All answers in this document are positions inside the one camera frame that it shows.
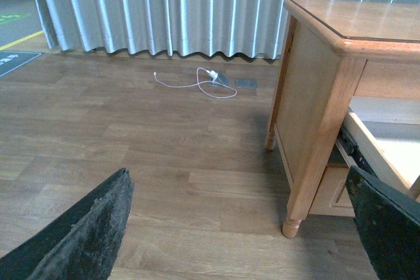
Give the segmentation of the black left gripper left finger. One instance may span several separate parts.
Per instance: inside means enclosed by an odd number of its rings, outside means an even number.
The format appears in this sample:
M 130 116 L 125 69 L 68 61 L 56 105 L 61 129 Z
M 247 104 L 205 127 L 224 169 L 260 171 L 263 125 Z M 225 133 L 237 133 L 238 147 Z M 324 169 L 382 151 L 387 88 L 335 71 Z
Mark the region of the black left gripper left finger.
M 121 247 L 134 182 L 119 169 L 1 258 L 2 279 L 107 279 Z

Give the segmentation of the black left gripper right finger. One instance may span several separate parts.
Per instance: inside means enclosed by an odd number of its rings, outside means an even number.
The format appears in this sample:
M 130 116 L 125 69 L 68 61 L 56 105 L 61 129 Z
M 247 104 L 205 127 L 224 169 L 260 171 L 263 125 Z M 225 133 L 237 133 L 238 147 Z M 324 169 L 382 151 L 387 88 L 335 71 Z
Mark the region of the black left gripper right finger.
M 360 167 L 346 179 L 360 240 L 379 279 L 419 278 L 419 202 Z

